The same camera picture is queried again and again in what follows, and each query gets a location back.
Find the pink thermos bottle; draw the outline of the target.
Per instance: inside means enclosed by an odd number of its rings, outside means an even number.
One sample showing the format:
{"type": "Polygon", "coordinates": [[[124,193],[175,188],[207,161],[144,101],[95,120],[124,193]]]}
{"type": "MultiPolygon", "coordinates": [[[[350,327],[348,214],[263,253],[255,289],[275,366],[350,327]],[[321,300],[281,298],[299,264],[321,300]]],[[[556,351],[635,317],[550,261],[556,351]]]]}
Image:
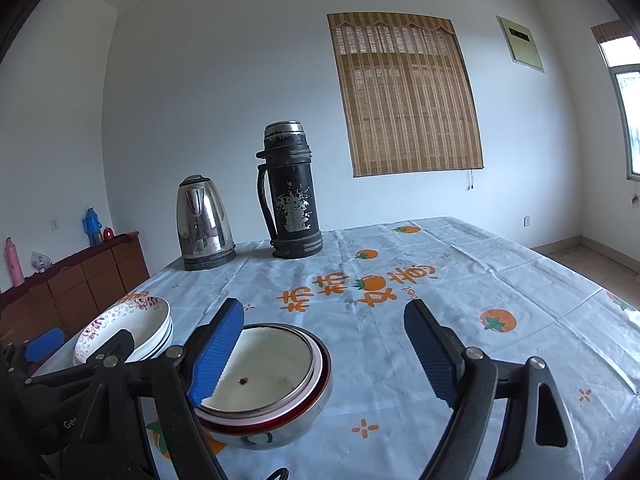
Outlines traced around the pink thermos bottle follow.
{"type": "Polygon", "coordinates": [[[18,258],[17,250],[11,237],[6,238],[4,253],[6,254],[6,263],[8,264],[12,286],[21,286],[21,284],[24,283],[25,278],[21,267],[20,258],[18,258]]]}

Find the white plate red flowers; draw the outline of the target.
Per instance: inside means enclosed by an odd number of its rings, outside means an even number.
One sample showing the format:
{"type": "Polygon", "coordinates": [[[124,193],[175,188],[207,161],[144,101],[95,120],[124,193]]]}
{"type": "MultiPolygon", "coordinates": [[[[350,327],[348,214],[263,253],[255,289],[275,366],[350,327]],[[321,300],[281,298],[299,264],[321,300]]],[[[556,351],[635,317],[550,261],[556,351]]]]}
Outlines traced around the white plate red flowers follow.
{"type": "Polygon", "coordinates": [[[147,341],[134,349],[126,359],[126,362],[145,360],[155,354],[163,347],[163,344],[171,338],[173,330],[174,323],[172,322],[171,317],[168,316],[162,326],[160,326],[160,328],[147,341]]]}

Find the crumpled plastic bag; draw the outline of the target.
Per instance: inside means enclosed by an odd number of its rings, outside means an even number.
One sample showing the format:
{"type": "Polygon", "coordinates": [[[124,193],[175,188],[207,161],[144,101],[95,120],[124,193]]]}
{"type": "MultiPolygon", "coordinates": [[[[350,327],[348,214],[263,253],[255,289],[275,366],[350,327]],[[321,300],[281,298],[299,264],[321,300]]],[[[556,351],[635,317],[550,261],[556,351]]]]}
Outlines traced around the crumpled plastic bag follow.
{"type": "Polygon", "coordinates": [[[51,258],[42,252],[32,252],[30,256],[30,264],[37,273],[46,272],[53,266],[51,258]]]}

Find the bamboo window blind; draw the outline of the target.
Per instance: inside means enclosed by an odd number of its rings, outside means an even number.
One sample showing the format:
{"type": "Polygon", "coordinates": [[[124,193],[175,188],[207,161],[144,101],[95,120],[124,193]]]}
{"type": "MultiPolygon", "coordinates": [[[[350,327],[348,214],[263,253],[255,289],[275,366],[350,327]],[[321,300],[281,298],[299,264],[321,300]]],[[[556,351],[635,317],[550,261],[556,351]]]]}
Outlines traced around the bamboo window blind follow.
{"type": "Polygon", "coordinates": [[[483,168],[452,21],[345,12],[330,14],[328,23],[355,177],[483,168]]]}

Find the brown wooden sideboard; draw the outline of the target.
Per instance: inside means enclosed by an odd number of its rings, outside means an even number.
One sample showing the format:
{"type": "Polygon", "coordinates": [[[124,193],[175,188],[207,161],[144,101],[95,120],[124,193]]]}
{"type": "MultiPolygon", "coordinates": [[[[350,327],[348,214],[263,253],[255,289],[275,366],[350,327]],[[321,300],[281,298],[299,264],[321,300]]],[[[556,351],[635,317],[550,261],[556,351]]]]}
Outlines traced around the brown wooden sideboard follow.
{"type": "Polygon", "coordinates": [[[150,277],[139,234],[76,252],[1,294],[1,341],[20,344],[51,328],[74,336],[150,277]]]}

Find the stainless steel bowl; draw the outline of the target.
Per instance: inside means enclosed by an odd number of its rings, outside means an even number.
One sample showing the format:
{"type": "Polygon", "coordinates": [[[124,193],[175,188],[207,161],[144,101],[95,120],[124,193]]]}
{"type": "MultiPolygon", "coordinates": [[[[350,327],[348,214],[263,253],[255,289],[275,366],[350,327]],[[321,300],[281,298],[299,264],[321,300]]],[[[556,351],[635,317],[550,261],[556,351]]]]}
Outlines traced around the stainless steel bowl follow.
{"type": "Polygon", "coordinates": [[[250,451],[282,448],[303,437],[320,417],[333,388],[333,366],[329,350],[320,346],[322,356],[318,385],[299,406],[281,416],[248,426],[229,426],[213,422],[203,410],[194,413],[204,430],[216,441],[232,448],[247,448],[250,451]]]}

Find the blue thermos bottle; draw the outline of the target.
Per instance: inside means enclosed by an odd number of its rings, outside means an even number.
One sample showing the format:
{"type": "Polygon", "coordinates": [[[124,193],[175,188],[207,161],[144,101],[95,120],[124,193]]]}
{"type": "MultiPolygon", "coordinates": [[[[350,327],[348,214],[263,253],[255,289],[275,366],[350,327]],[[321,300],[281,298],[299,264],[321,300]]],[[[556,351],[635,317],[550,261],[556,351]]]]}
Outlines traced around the blue thermos bottle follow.
{"type": "Polygon", "coordinates": [[[103,243],[102,224],[93,208],[88,208],[85,217],[82,218],[82,227],[88,236],[91,247],[100,246],[103,243]]]}

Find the stainless steel electric kettle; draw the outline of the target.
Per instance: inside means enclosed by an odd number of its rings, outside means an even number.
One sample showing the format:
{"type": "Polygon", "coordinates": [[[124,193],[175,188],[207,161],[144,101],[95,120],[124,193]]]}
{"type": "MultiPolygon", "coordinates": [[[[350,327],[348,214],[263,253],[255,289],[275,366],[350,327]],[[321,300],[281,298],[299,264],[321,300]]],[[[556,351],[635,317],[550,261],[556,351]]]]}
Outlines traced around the stainless steel electric kettle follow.
{"type": "Polygon", "coordinates": [[[236,257],[224,204],[214,182],[201,174],[186,177],[178,187],[177,232],[187,271],[213,269],[236,257]]]}

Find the black thermos flask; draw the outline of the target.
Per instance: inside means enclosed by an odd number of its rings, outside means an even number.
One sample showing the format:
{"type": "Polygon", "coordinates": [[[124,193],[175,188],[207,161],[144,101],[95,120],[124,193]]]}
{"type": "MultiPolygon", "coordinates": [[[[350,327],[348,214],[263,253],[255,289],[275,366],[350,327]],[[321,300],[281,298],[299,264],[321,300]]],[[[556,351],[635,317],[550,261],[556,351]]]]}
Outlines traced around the black thermos flask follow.
{"type": "Polygon", "coordinates": [[[274,122],[264,132],[264,148],[256,154],[257,193],[273,255],[299,259],[323,246],[314,199],[311,150],[300,122],[274,122]]]}

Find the white printed tablecloth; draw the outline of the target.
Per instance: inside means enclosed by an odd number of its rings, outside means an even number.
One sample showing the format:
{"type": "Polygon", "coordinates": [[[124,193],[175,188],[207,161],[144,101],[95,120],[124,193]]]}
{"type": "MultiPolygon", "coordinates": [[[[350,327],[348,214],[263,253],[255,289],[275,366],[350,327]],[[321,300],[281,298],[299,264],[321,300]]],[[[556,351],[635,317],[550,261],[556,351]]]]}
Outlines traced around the white printed tablecloth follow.
{"type": "Polygon", "coordinates": [[[232,479],[262,479],[281,467],[294,479],[416,478],[450,411],[404,329],[413,299],[495,360],[547,362],[587,478],[605,478],[639,428],[638,310],[454,218],[327,232],[318,255],[297,260],[273,258],[266,242],[246,243],[213,270],[171,263],[137,295],[169,302],[179,344],[233,297],[247,322],[297,325],[328,347],[333,390],[317,422],[283,448],[223,448],[218,458],[232,479]]]}

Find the white bowl pink flowers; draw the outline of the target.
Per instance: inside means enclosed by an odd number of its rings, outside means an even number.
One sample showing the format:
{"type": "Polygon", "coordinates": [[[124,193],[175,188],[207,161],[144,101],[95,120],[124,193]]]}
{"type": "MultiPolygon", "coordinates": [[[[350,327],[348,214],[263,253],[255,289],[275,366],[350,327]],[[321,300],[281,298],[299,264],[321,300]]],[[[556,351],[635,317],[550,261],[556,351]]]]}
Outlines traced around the white bowl pink flowers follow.
{"type": "Polygon", "coordinates": [[[162,297],[140,296],[114,304],[91,321],[76,341],[73,363],[84,364],[102,344],[120,330],[134,340],[134,349],[147,341],[171,314],[170,304],[162,297]]]}

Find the green framed window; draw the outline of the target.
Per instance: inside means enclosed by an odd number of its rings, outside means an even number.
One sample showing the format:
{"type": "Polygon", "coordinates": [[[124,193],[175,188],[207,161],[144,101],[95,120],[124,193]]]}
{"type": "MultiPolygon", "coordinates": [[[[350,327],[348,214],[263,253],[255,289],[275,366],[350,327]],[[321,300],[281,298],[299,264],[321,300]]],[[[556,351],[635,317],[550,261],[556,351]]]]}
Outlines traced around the green framed window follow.
{"type": "Polygon", "coordinates": [[[613,81],[625,139],[627,178],[639,180],[639,43],[622,21],[593,26],[594,39],[600,48],[613,81]]]}

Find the wall electrical panel box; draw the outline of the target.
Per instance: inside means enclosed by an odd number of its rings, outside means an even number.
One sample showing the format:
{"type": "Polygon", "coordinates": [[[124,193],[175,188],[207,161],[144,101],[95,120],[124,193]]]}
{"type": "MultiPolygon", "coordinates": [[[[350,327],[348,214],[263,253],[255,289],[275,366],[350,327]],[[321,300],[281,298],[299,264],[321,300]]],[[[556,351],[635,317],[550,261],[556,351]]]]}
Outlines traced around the wall electrical panel box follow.
{"type": "Polygon", "coordinates": [[[515,63],[522,64],[544,72],[544,64],[542,64],[534,37],[530,30],[514,21],[497,16],[497,21],[503,32],[504,39],[508,44],[510,55],[515,63]]]}

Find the blue patterned white plate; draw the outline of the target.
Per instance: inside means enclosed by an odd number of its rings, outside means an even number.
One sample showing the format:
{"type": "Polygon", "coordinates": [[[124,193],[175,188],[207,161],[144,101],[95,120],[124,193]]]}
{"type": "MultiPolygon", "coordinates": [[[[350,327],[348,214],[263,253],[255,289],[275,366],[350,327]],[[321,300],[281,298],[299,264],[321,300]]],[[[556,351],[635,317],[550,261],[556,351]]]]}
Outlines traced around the blue patterned white plate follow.
{"type": "Polygon", "coordinates": [[[174,336],[174,324],[170,323],[165,336],[163,336],[163,339],[160,341],[158,346],[147,356],[141,358],[141,361],[152,360],[162,354],[171,345],[172,336],[174,336]]]}

